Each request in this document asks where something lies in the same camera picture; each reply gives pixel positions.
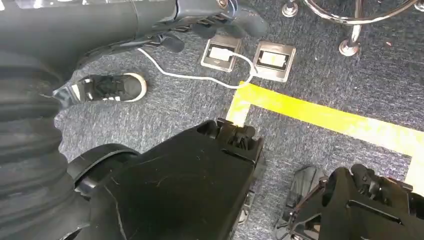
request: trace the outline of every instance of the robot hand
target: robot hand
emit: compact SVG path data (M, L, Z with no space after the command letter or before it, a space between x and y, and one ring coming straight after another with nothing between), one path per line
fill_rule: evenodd
M7 62L0 67L21 68L33 59L31 69L48 71L63 84L103 54L146 45L179 52L184 42L172 32L211 38L218 28L238 38L259 37L268 25L242 0L3 0L0 59Z

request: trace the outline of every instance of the metal socket plate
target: metal socket plate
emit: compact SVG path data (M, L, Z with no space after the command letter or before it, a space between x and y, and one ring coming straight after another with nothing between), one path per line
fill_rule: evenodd
M225 60L225 57L222 57L221 59L214 58L211 57L211 51L213 48L215 48L215 50L216 48L221 48L228 49L238 54L240 52L241 45L242 41L240 39L230 36L215 35L213 38L207 41L200 64L204 67L230 73L234 68L234 64L236 63L236 57L230 56L228 60Z
M253 59L257 76L262 79L287 82L295 53L294 46L260 41Z

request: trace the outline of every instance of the yellow line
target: yellow line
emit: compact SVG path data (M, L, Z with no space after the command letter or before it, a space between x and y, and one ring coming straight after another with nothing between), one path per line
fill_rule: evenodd
M243 96L240 95L240 91L235 91L234 97L232 98L231 106L228 109L226 115L227 120L231 120L237 126L243 126L245 124L246 117L248 116L251 104L243 100Z
M255 105L300 121L360 139L389 150L415 156L412 158L407 182L419 182L424 173L424 132L374 118L355 115L327 106L300 100L253 84L235 92L227 120L242 126L250 105Z

